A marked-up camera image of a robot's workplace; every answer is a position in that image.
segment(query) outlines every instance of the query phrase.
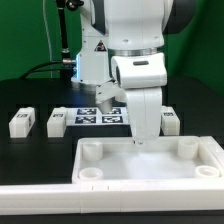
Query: table surface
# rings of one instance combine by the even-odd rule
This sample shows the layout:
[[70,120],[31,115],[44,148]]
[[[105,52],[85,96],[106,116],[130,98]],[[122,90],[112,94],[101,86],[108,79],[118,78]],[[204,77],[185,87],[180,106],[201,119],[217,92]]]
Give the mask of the table surface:
[[[127,137],[130,127],[69,127],[64,138],[47,138],[46,124],[55,107],[95,107],[92,93],[58,79],[0,82],[0,185],[71,183],[76,144],[83,137]],[[189,77],[169,77],[164,105],[181,120],[181,135],[213,136],[224,146],[224,96]],[[34,107],[36,122],[27,139],[10,139],[8,123],[21,107]],[[0,223],[179,223],[224,221],[224,211],[130,214],[2,216]]]

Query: green backdrop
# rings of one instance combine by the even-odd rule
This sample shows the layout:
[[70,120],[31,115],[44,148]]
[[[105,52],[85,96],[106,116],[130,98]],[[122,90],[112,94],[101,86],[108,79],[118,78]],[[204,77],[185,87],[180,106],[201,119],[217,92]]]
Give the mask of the green backdrop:
[[[42,0],[2,1],[0,9],[0,80],[17,78],[49,61]],[[191,24],[165,36],[168,74],[192,76],[224,94],[224,1],[197,0]],[[81,48],[79,12],[66,12],[72,55]],[[60,32],[54,0],[47,0],[54,59],[60,59]]]

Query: white tray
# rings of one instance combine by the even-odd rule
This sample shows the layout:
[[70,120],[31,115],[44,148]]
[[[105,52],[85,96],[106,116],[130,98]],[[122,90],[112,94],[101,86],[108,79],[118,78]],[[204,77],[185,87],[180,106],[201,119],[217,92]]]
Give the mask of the white tray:
[[[189,137],[161,137],[138,149],[131,138],[82,139],[72,184],[0,186],[0,214],[224,209],[222,148],[211,137],[198,138],[198,156],[181,159],[180,138]],[[103,146],[103,157],[100,151],[95,154],[98,161],[82,158],[83,145],[89,142]],[[196,178],[195,168],[201,165],[214,167],[219,177]],[[102,170],[101,179],[80,179],[80,171],[92,166]]]

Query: black cable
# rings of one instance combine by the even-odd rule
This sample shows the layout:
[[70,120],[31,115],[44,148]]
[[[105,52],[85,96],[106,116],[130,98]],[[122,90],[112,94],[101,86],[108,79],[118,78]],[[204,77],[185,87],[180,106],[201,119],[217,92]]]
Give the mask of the black cable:
[[30,70],[28,70],[27,72],[25,72],[24,74],[22,74],[19,77],[19,79],[25,79],[29,74],[35,72],[39,68],[43,68],[43,67],[46,67],[49,65],[62,64],[62,63],[63,63],[62,61],[50,61],[50,62],[46,62],[46,63],[40,64],[40,65],[37,65],[37,66],[31,68]]
[[26,77],[32,73],[39,73],[39,72],[51,72],[51,71],[61,71],[64,70],[64,68],[53,68],[53,69],[44,69],[44,70],[35,70],[35,71],[30,71],[26,73],[26,76],[20,78],[22,80],[26,79]]

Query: white plastic block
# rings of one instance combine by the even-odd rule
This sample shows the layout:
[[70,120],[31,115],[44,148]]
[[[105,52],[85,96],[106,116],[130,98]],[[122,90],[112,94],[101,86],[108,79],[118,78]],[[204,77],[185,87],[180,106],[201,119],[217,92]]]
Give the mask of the white plastic block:
[[164,135],[180,135],[180,120],[172,107],[162,106],[161,128]]
[[47,122],[48,138],[62,138],[66,130],[67,109],[55,108]]
[[9,123],[11,138],[26,138],[35,122],[35,110],[32,107],[20,108]]

